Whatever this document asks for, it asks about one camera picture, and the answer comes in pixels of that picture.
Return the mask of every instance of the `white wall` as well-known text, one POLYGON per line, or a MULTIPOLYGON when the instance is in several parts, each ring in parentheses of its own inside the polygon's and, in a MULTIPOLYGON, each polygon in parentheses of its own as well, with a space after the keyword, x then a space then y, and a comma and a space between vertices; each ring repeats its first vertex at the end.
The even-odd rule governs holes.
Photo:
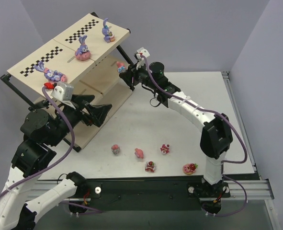
POLYGON ((44 42, 81 17, 130 28, 130 57, 146 47, 166 71, 230 70, 269 0, 22 0, 44 42))
MULTIPOLYGON (((42 44, 21 2, 0 0, 0 76, 42 44)), ((27 108, 27 104, 0 80, 0 192, 7 179, 11 160, 23 140, 20 126, 27 108)))
POLYGON ((230 72, 257 168, 283 226, 283 0, 270 0, 230 72))

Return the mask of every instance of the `black and white checkered strip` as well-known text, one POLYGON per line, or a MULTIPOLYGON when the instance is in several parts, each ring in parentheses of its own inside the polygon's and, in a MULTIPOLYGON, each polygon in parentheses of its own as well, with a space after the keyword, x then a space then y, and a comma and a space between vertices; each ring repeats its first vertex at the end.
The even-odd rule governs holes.
POLYGON ((36 61, 36 63, 31 64, 30 66, 26 67, 25 70, 22 70, 20 73, 27 77, 29 73, 33 73, 36 71, 34 69, 34 66, 38 66, 38 63, 40 61, 42 62, 48 62, 50 59, 53 59, 56 55, 59 54, 59 52, 63 51, 63 49, 60 49, 58 46, 56 46, 54 49, 50 51, 50 53, 47 53, 45 56, 42 56, 39 60, 36 61))
POLYGON ((66 42, 72 43, 75 40, 78 40, 80 36, 85 34, 87 31, 89 31, 92 27, 94 27, 96 24, 98 24, 99 21, 96 21, 94 19, 91 20, 91 22, 88 22, 84 27, 80 28, 79 30, 76 31, 72 36, 69 38, 65 39, 66 42))

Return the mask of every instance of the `white tabletop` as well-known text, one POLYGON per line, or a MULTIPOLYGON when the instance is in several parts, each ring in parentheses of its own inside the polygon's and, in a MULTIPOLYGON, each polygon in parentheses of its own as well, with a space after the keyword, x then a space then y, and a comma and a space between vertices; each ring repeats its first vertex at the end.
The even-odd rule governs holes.
MULTIPOLYGON (((169 80, 200 106, 228 115, 239 131, 231 101, 220 72, 165 73, 169 80)), ((62 173, 77 171, 86 178, 124 178, 152 176, 185 176, 183 165, 197 163, 194 175, 203 175, 205 155, 200 149, 200 131, 183 116, 163 105, 154 108, 149 104, 150 92, 137 86, 132 96, 113 115, 92 141, 77 153, 70 155, 58 166, 43 174, 42 180, 57 179, 62 173), (111 146, 121 147, 113 155, 111 146), (162 144, 170 145, 170 153, 162 155, 162 144), (134 155, 134 149, 144 151, 143 161, 134 155), (145 163, 157 164, 155 173, 145 171, 145 163)), ((240 143, 233 135, 226 158, 239 161, 244 157, 240 143)), ((61 142, 56 148, 59 159, 68 149, 61 142)), ((254 173, 250 159, 246 163, 224 166, 225 174, 254 173)))

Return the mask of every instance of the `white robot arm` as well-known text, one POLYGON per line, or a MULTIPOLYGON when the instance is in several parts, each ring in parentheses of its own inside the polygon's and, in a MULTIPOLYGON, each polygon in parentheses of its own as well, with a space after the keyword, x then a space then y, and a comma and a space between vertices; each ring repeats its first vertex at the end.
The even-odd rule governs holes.
MULTIPOLYGON (((57 85, 46 83, 45 89, 48 102, 57 111, 56 117, 41 109, 49 106, 47 101, 42 101, 36 104, 37 107, 27 115, 21 126, 24 141, 11 161, 9 177, 0 195, 0 230, 32 230, 37 221, 61 201, 73 195, 83 196, 89 190, 86 179, 77 172, 71 172, 53 189, 26 202, 43 171, 52 167, 48 165, 56 152, 48 146, 58 145, 68 132, 73 140, 73 127, 80 121, 87 126, 100 127, 112 107, 111 104, 91 105, 94 95, 72 95, 73 87, 64 82, 57 85), (49 98, 45 89, 54 89, 51 95, 62 103, 62 110, 49 98)), ((74 141, 67 153, 53 165, 61 162, 73 146, 74 141)))
MULTIPOLYGON (((202 108, 197 103, 190 100, 189 97, 187 97, 182 91, 175 92, 173 95, 185 98, 187 99, 187 101, 197 105, 197 107, 202 108)), ((178 112, 186 119, 188 119, 191 123, 193 123, 199 129, 200 132, 203 131, 203 128, 206 123, 210 123, 215 119, 212 113, 197 110, 196 108, 193 108, 191 105, 185 103, 184 101, 181 101, 174 97, 168 99, 168 106, 170 109, 178 112)), ((226 152, 221 153, 218 159, 206 156, 204 179, 210 185, 216 184, 222 180, 223 169, 221 161, 224 160, 225 155, 226 152)))
MULTIPOLYGON (((69 173, 53 189, 34 200, 27 197, 40 176, 35 177, 10 190, 0 199, 0 230, 33 229, 38 220, 64 199, 76 194, 78 186, 85 186, 86 179, 76 172, 69 173)), ((23 172, 17 167, 11 168, 3 191, 15 182, 24 179, 23 172)))
POLYGON ((177 111, 179 114, 192 122, 202 133, 201 149, 206 155, 206 170, 204 179, 215 185, 222 181, 223 160, 230 143, 233 141, 230 127, 223 119, 212 113, 202 112, 197 103, 187 97, 177 86, 173 85, 164 75, 164 65, 153 62, 146 67, 145 58, 149 52, 141 48, 135 53, 137 63, 128 66, 125 71, 119 73, 119 77, 134 90, 134 86, 141 83, 143 88, 152 91, 156 100, 167 108, 177 111))

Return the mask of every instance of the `wooden board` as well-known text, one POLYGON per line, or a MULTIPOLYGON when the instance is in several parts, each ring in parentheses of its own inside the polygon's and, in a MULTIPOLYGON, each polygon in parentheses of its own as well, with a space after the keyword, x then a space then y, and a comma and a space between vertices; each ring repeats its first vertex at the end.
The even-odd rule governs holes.
MULTIPOLYGON (((92 138, 100 131, 100 129, 108 122, 108 120, 114 115, 114 113, 123 105, 123 103, 129 98, 132 91, 122 82, 117 83, 101 100, 96 104, 112 104, 113 107, 109 111, 104 124, 101 127, 85 126, 83 123, 78 123, 74 127, 74 133, 76 137, 76 144, 82 149, 91 141, 92 138)), ((66 139, 71 141, 71 135, 68 134, 66 139)))
POLYGON ((81 95, 94 95, 95 98, 91 102, 91 104, 93 105, 97 105, 99 101, 103 98, 101 93, 88 87, 87 85, 83 84, 81 81, 79 81, 76 85, 74 85, 73 93, 81 94, 81 95))
POLYGON ((87 14, 54 39, 62 45, 77 50, 80 46, 79 37, 87 35, 86 45, 91 52, 91 59, 98 65, 107 55, 120 45, 129 35, 127 29, 107 22, 110 31, 115 35, 115 41, 107 43, 102 34, 103 20, 87 14))
POLYGON ((67 76, 68 83, 74 85, 95 67, 92 60, 81 62, 74 57, 73 50, 50 40, 31 53, 22 61, 7 70, 12 76, 23 82, 34 91, 42 94, 42 87, 47 79, 42 72, 34 69, 34 65, 43 61, 46 68, 57 70, 67 76))
POLYGON ((100 64, 81 80, 85 85, 99 91, 103 95, 107 94, 113 86, 120 80, 116 62, 118 59, 109 55, 100 64))

